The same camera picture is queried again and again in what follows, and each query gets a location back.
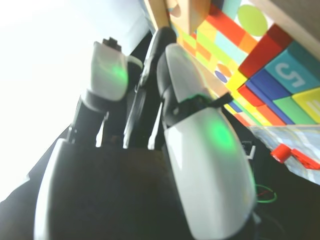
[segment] dark blue block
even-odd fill
[[[250,78],[251,82],[260,89],[270,100],[282,99],[291,95],[265,69],[260,70]]]
[[[233,101],[229,102],[229,105],[230,105],[230,107],[232,107],[233,110],[235,110],[237,113],[241,113],[241,112],[242,112],[242,110],[241,110]]]
[[[286,124],[295,124],[277,105],[274,104],[255,84],[248,80],[245,82],[248,89],[255,93],[282,121]]]

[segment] green circle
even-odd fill
[[[238,19],[244,30],[253,36],[262,36],[268,30],[267,19],[255,6],[242,5],[239,7]]]

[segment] green cable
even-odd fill
[[[270,204],[270,203],[275,202],[275,201],[278,199],[277,194],[276,194],[271,188],[269,188],[269,187],[267,187],[267,186],[264,186],[264,185],[261,185],[261,184],[256,184],[255,186],[256,186],[256,187],[264,188],[264,189],[272,192],[273,195],[274,195],[274,197],[273,197],[272,199],[269,199],[269,200],[257,200],[257,202],[258,202],[259,204]]]

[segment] robotic hand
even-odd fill
[[[113,129],[117,123],[117,134],[124,132],[125,148],[147,148],[160,105],[156,145],[163,146],[170,162],[193,238],[227,240],[253,219],[256,193],[249,163],[220,110],[230,95],[213,99],[193,58],[175,42],[170,28],[154,34],[128,116],[124,111],[130,90],[126,56],[113,39],[94,44],[91,84],[79,99],[67,140],[56,144],[42,180],[35,213],[36,240],[53,239],[48,214],[57,188],[57,162],[67,149],[94,146],[107,113],[122,119],[108,119],[105,126]]]

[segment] orange circle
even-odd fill
[[[220,72],[225,75],[226,77],[230,78],[231,77],[231,72],[229,70],[229,68],[227,68],[225,65],[222,65],[220,63],[217,64]]]

